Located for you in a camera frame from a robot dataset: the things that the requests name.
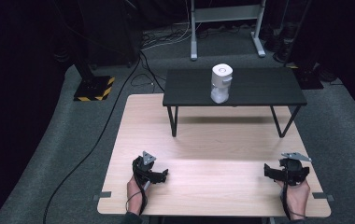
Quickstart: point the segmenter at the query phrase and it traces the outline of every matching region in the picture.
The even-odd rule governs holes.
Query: yellow and black striped box
[[[105,77],[97,80],[96,83],[80,83],[75,94],[75,101],[102,101],[107,99],[114,83],[114,77]]]

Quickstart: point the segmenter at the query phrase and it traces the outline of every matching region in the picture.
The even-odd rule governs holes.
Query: gray carpet
[[[144,50],[152,71],[165,77],[167,69],[208,68],[218,63],[237,67],[280,67],[268,52],[259,58],[249,38],[250,29],[238,33],[210,35],[198,42],[199,58],[190,61],[190,39]],[[97,212],[94,195],[99,194],[119,129],[128,95],[162,92],[150,85],[149,72],[141,65],[119,91],[133,67],[110,66],[93,71],[96,76],[116,78],[105,101],[74,102],[80,76],[73,66],[65,74],[59,103],[35,155],[0,210],[0,223],[41,223],[47,202],[61,181],[90,152],[116,104],[99,144],[88,159],[64,182],[55,194],[47,223],[119,223],[121,216]],[[343,85],[323,83],[323,90],[304,91],[308,105],[295,123],[305,148],[313,159],[319,181],[335,201],[332,215],[312,218],[308,223],[355,223],[355,102]]]

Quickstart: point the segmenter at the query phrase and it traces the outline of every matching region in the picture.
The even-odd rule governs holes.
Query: tabletop
[[[236,106],[306,105],[290,68],[235,68],[230,97],[223,104],[210,98],[211,69],[168,70],[163,105]]]
[[[280,187],[264,176],[263,166],[279,169],[282,152],[308,156],[294,123],[279,138],[266,106],[190,106],[180,109],[180,134],[172,137],[162,101],[163,94],[129,96],[102,189],[111,195],[99,200],[101,214],[125,213],[132,161],[147,151],[157,158],[152,171],[169,174],[165,183],[150,186],[144,215],[285,216]],[[286,106],[276,112],[282,124],[288,122]],[[311,191],[323,192],[312,164],[303,166],[310,168]],[[309,196],[307,216],[330,214],[325,199]]]

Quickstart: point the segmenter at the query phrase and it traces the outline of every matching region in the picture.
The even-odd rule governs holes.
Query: black table
[[[172,136],[177,135],[179,106],[270,106],[279,137],[284,137],[306,99],[290,68],[235,68],[229,99],[216,104],[210,98],[211,69],[168,70],[163,106],[168,109]],[[276,105],[296,106],[285,130],[279,127]]]

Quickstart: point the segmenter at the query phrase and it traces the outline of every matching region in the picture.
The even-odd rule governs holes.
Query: sleeve
[[[304,219],[293,220],[293,221],[287,222],[286,224],[305,224],[305,220]]]
[[[135,213],[127,212],[121,224],[142,224],[142,218]]]

